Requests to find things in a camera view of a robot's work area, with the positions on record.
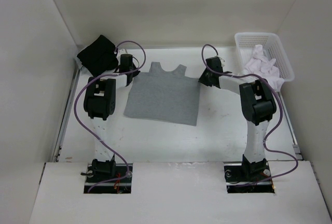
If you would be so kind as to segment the grey tank top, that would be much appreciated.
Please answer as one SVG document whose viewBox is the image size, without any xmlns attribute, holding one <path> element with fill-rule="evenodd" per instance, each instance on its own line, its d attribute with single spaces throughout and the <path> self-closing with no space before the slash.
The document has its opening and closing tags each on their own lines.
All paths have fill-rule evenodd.
<svg viewBox="0 0 332 224">
<path fill-rule="evenodd" d="M 180 64 L 165 71 L 159 62 L 152 62 L 148 72 L 135 77 L 124 115 L 196 126 L 200 84 L 198 79 L 185 76 L 186 68 Z"/>
</svg>

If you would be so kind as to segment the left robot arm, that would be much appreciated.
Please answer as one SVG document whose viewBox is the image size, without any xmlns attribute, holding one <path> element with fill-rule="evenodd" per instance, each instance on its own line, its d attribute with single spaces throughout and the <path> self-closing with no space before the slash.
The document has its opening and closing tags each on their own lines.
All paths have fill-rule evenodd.
<svg viewBox="0 0 332 224">
<path fill-rule="evenodd" d="M 116 72 L 117 77 L 100 78 L 94 81 L 87 89 L 84 98 L 84 110 L 87 112 L 93 124 L 93 132 L 98 136 L 95 141 L 95 158 L 92 161 L 93 176 L 100 176 L 109 182 L 116 177 L 115 153 L 106 145 L 106 127 L 110 124 L 109 117 L 114 113 L 116 107 L 117 89 L 128 86 L 133 77 L 140 72 L 134 64 L 135 57 L 131 54 L 120 56 L 120 65 Z"/>
</svg>

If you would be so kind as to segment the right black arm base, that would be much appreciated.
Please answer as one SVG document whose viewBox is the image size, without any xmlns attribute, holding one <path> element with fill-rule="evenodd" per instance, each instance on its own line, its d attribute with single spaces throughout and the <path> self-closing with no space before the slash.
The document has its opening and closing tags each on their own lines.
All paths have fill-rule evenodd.
<svg viewBox="0 0 332 224">
<path fill-rule="evenodd" d="M 228 193 L 274 193 L 272 179 L 266 159 L 250 163 L 242 156 L 241 163 L 224 165 L 226 189 Z"/>
</svg>

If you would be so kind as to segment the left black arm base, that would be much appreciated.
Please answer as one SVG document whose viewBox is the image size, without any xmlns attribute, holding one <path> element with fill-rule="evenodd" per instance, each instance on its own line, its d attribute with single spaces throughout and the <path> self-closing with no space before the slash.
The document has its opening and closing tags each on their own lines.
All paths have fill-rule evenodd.
<svg viewBox="0 0 332 224">
<path fill-rule="evenodd" d="M 133 164 L 128 165 L 132 172 Z M 84 177 L 84 194 L 131 194 L 132 177 L 127 177 L 127 166 L 114 159 L 105 162 L 94 159 L 88 164 Z"/>
</svg>

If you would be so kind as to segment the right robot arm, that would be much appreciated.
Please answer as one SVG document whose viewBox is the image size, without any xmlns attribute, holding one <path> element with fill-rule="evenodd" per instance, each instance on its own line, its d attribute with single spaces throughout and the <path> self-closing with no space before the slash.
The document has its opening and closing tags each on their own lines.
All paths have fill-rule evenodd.
<svg viewBox="0 0 332 224">
<path fill-rule="evenodd" d="M 256 181 L 266 168 L 264 137 L 270 120 L 276 112 L 276 103 L 271 90 L 260 80 L 247 82 L 243 78 L 223 75 L 219 57 L 208 58 L 206 68 L 199 78 L 199 83 L 208 87 L 217 87 L 240 96 L 241 110 L 247 121 L 247 142 L 242 164 L 236 171 L 231 171 L 245 181 Z"/>
</svg>

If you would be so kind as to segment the folded black tank top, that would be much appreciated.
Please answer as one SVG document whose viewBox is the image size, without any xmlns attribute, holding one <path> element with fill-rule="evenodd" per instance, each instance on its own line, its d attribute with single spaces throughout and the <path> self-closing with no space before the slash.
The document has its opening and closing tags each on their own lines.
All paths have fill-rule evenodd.
<svg viewBox="0 0 332 224">
<path fill-rule="evenodd" d="M 92 76 L 97 77 L 118 66 L 115 49 L 116 46 L 108 38 L 100 35 L 92 44 L 83 49 L 77 58 Z"/>
</svg>

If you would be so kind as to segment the white tank top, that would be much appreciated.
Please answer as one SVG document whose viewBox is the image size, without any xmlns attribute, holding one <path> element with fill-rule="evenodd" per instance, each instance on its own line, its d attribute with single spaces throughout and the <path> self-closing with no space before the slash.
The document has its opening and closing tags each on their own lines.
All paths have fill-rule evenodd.
<svg viewBox="0 0 332 224">
<path fill-rule="evenodd" d="M 264 78 L 276 92 L 280 92 L 285 80 L 280 76 L 280 71 L 275 63 L 276 59 L 268 59 L 264 55 L 262 45 L 256 45 L 250 60 L 244 66 L 243 72 L 244 74 L 256 74 Z"/>
</svg>

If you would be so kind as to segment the white plastic basket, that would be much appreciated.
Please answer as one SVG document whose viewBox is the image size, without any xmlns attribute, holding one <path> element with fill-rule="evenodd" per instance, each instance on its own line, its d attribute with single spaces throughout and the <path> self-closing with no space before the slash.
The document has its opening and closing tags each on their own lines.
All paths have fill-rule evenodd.
<svg viewBox="0 0 332 224">
<path fill-rule="evenodd" d="M 268 60 L 276 60 L 274 66 L 279 69 L 280 77 L 283 78 L 285 82 L 295 79 L 294 71 L 277 34 L 242 32 L 236 33 L 234 40 L 240 70 L 243 70 L 244 66 L 251 59 L 255 46 L 262 45 L 264 56 Z"/>
</svg>

